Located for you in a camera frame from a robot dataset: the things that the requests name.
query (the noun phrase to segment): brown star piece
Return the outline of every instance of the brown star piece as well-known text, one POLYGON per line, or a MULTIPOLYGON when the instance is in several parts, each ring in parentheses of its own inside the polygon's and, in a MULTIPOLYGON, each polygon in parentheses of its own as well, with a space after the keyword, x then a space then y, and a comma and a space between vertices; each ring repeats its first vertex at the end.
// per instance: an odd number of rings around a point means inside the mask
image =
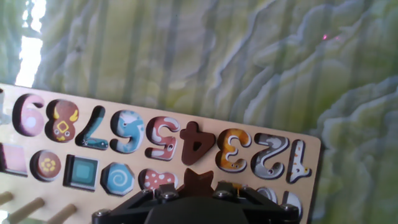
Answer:
POLYGON ((213 171, 197 174, 187 168, 184 173, 184 184, 177 190, 180 197, 211 197, 214 190, 211 188, 213 171))

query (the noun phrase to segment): number puzzle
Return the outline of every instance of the number puzzle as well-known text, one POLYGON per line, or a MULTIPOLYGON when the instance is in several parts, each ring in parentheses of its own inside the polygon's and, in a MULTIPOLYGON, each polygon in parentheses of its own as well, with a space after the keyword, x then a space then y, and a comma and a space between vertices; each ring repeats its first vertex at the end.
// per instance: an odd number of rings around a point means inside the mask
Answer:
POLYGON ((291 203, 301 223, 308 220, 321 150, 315 137, 12 85, 0 89, 0 194, 13 195, 1 210, 29 204, 36 206, 30 217, 39 220, 77 210, 65 223, 89 223, 95 211, 114 209, 142 189, 170 183, 177 189, 201 174, 213 178, 213 188, 225 180, 276 204, 291 203))

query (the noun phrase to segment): number 3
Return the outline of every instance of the number 3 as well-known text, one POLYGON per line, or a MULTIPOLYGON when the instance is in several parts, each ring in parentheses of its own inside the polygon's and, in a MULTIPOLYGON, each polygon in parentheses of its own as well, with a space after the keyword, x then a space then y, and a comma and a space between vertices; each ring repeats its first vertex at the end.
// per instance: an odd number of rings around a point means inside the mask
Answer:
POLYGON ((230 156, 236 156, 238 149, 231 145, 232 139, 238 139, 243 147, 249 147, 251 144, 250 135, 240 129, 227 129, 223 131, 217 140, 217 145, 221 149, 216 155, 216 164, 218 168, 226 172, 242 172, 247 162, 244 159, 238 159, 236 162, 229 161, 230 156))

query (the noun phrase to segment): shape cutout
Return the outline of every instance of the shape cutout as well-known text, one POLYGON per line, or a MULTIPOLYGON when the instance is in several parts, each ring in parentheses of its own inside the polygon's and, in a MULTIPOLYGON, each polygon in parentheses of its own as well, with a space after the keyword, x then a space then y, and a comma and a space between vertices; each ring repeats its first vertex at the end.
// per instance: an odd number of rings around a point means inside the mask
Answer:
POLYGON ((25 94, 18 98, 12 110, 12 123, 15 130, 24 136, 33 137, 39 135, 44 128, 44 119, 42 114, 31 108, 44 106, 44 100, 41 96, 25 94))
POLYGON ((11 122, 11 117, 8 114, 2 112, 3 104, 4 104, 4 91, 0 88, 0 125, 9 124, 11 122))
POLYGON ((75 137, 73 124, 79 118, 76 104, 67 100, 54 100, 47 106, 49 121, 45 125, 45 133, 56 142, 68 142, 75 137))
POLYGON ((61 160, 47 150, 36 152, 30 160, 30 171, 40 181, 54 181, 61 171, 61 160))
POLYGON ((27 177, 24 149, 0 143, 0 171, 27 177))
POLYGON ((281 177, 285 169, 283 163, 276 162, 271 169, 266 168, 265 163, 268 159, 285 151, 289 147, 289 139, 282 136, 258 133, 255 135, 254 141, 259 145, 268 146, 267 149, 259 151, 251 159, 251 170, 254 175, 266 180, 281 177))
POLYGON ((177 188, 177 176, 170 172, 158 173, 152 169, 144 169, 138 176, 138 184, 142 190, 155 190, 162 184, 170 183, 174 183, 174 187, 177 188))
POLYGON ((87 147, 90 149, 106 150, 109 143, 105 139, 93 138, 91 135, 100 126, 105 116, 105 108, 103 106, 96 106, 91 114, 91 118, 83 131, 77 135, 76 145, 87 147))
POLYGON ((136 151, 144 139, 144 121, 139 114, 122 110, 112 116, 111 129, 113 133, 122 138, 129 138, 129 142, 112 139, 111 148, 120 153, 132 153, 136 151))
POLYGON ((257 189, 257 192, 262 194, 263 196, 266 196, 269 200, 271 200, 274 203, 278 203, 278 198, 276 197, 276 193, 274 190, 268 187, 260 187, 257 189))
POLYGON ((303 217, 303 206, 300 199, 292 192, 285 191, 282 204, 291 204, 298 208, 298 216, 300 219, 303 217))
POLYGON ((108 194, 124 196, 134 187, 134 173, 129 166, 113 162, 102 170, 101 185, 108 194))
POLYGON ((164 146, 163 149, 147 148, 145 155, 151 159, 159 159, 163 161, 170 161, 173 159, 175 148, 177 147, 177 139, 175 137, 163 137, 160 135, 160 129, 166 127, 172 132, 180 130, 180 124, 174 118, 159 116, 152 118, 147 125, 147 138, 150 142, 164 146))
POLYGON ((178 188, 180 197, 212 197, 214 190, 211 188, 214 172, 208 171, 197 174, 187 168, 184 173, 184 184, 178 188))
POLYGON ((231 145, 232 139, 238 139, 243 147, 251 145, 251 137, 247 132, 236 128, 224 130, 217 140, 221 151, 217 152, 216 164, 218 168, 226 172, 242 172, 247 166, 244 159, 238 159, 236 162, 229 160, 230 156, 238 155, 238 149, 231 145))
POLYGON ((305 144, 302 140, 296 140, 292 144, 289 167, 287 168, 286 182, 294 184, 303 177, 310 177, 312 170, 303 166, 305 144))
POLYGON ((184 140, 182 163, 187 166, 196 163, 216 142, 214 134, 200 132, 198 123, 194 121, 190 121, 187 128, 180 131, 180 138, 184 140))
POLYGON ((74 155, 67 156, 63 185, 94 191, 98 173, 98 161, 74 155))
MULTIPOLYGON (((272 202, 278 204, 278 198, 274 190, 268 187, 260 187, 257 192, 271 200, 272 202)), ((285 191, 282 198, 282 204, 291 204, 298 208, 298 217, 301 220, 303 217, 303 206, 300 199, 292 192, 285 191)))

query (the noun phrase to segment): wooden peg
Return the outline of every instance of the wooden peg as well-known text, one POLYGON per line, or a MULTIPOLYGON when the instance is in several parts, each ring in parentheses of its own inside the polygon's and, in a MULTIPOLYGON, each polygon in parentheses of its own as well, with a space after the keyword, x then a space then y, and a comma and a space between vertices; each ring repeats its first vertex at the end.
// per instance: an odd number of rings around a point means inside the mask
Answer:
POLYGON ((23 206, 14 213, 10 214, 8 218, 6 218, 3 221, 2 224, 17 224, 43 206, 44 206, 43 199, 36 198, 35 200, 29 202, 27 205, 23 206))
POLYGON ((12 194, 10 192, 1 193, 0 194, 0 205, 11 201, 12 198, 13 198, 13 196, 12 196, 12 194))
POLYGON ((47 224, 61 224, 76 212, 76 207, 72 204, 67 205, 60 212, 55 214, 47 221, 47 224))

